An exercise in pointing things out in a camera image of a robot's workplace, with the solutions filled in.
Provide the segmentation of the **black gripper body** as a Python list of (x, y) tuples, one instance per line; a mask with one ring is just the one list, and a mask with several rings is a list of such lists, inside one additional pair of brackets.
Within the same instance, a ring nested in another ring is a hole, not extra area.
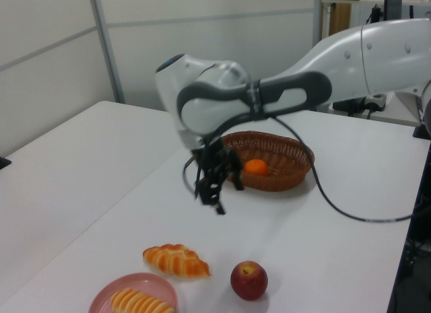
[(205, 180), (227, 180), (230, 174), (230, 151), (221, 137), (206, 141), (200, 168)]

